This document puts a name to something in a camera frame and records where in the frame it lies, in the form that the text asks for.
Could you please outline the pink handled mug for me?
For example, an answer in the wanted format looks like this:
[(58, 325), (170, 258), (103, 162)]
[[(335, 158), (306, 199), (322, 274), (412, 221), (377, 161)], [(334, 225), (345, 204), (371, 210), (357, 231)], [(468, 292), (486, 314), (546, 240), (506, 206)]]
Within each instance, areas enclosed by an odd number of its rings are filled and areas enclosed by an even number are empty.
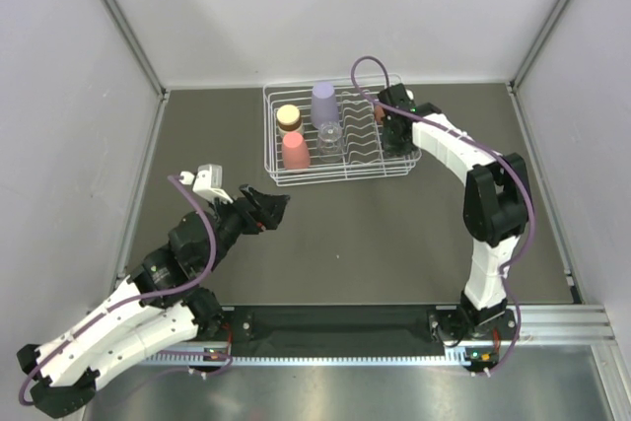
[(384, 123), (386, 112), (381, 105), (374, 105), (374, 117), (377, 124)]

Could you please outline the pink plastic cup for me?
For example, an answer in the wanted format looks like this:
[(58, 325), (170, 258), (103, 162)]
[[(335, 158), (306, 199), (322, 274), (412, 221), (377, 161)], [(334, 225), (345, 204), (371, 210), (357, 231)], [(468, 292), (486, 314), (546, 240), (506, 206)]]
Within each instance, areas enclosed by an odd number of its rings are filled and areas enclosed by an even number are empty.
[(289, 132), (283, 137), (282, 160), (286, 170), (303, 170), (310, 166), (311, 156), (302, 134)]

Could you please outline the clear plastic cup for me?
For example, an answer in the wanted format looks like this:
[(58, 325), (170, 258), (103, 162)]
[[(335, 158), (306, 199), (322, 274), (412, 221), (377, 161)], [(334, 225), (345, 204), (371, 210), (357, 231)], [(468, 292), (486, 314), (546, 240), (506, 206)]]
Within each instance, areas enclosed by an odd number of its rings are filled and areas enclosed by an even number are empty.
[(342, 159), (343, 134), (337, 122), (326, 122), (317, 134), (318, 156), (326, 163), (336, 163)]

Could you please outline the lavender plastic cup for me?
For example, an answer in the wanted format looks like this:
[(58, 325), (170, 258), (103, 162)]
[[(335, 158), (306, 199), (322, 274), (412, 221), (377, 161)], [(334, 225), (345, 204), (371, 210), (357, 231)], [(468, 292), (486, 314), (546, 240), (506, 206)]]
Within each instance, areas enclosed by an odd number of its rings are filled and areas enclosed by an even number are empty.
[(321, 129), (329, 122), (339, 122), (336, 92), (329, 82), (317, 82), (313, 86), (311, 122), (316, 129)]

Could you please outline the steel insulated tumbler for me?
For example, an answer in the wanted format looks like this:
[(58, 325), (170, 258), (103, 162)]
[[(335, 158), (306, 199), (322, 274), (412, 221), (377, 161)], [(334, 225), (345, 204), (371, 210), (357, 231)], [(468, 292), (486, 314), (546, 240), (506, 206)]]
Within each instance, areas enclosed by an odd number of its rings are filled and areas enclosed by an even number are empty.
[(297, 132), (301, 135), (304, 134), (303, 119), (301, 111), (291, 104), (280, 106), (276, 110), (276, 125), (281, 137), (284, 137), (288, 133)]

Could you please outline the dark blue mug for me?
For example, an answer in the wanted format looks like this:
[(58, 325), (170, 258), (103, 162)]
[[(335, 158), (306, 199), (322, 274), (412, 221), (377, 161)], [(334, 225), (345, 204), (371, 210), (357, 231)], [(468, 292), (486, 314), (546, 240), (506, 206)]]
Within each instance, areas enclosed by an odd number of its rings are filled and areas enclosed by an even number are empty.
[(387, 158), (401, 158), (412, 154), (416, 147), (410, 141), (390, 140), (384, 142), (384, 153)]

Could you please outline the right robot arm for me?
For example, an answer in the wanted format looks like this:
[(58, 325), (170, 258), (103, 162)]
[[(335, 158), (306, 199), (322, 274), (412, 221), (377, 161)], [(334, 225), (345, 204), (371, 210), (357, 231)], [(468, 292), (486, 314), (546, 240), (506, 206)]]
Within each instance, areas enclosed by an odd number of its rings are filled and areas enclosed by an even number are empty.
[(401, 83), (380, 91), (378, 100), (385, 151), (395, 156), (425, 152), (464, 186), (462, 219), (473, 238), (473, 254), (459, 324), (469, 337), (483, 338), (506, 309), (506, 263), (532, 209), (526, 161), (518, 153), (501, 155), (481, 146), (436, 106), (417, 105)]

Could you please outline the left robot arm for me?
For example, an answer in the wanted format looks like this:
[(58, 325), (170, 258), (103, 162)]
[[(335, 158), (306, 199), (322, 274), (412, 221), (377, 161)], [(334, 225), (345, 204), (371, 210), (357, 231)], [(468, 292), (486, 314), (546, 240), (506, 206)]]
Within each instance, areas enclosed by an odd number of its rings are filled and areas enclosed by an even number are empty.
[(290, 198), (244, 184), (240, 197), (192, 205), (116, 289), (57, 338), (17, 353), (26, 375), (19, 401), (63, 418), (92, 401), (122, 372), (174, 344), (217, 336), (224, 311), (201, 282), (241, 236), (278, 228)]

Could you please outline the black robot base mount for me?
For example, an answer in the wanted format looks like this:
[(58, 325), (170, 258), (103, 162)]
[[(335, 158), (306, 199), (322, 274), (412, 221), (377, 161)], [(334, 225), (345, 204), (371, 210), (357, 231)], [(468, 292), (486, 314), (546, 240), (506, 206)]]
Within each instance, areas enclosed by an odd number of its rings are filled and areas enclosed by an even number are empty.
[(469, 330), (454, 305), (235, 306), (225, 316), (236, 356), (429, 356), (464, 348), (476, 368), (494, 366), (517, 329), (505, 311)]

